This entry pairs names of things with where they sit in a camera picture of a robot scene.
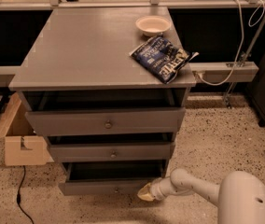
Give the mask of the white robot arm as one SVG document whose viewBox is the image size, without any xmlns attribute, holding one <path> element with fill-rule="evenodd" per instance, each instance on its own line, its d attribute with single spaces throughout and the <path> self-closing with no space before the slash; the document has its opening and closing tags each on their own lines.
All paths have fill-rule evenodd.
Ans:
<svg viewBox="0 0 265 224">
<path fill-rule="evenodd" d="M 217 207 L 217 224 L 265 224 L 265 185 L 243 171 L 231 172 L 216 185 L 177 168 L 144 185 L 138 197 L 152 202 L 192 193 Z"/>
</svg>

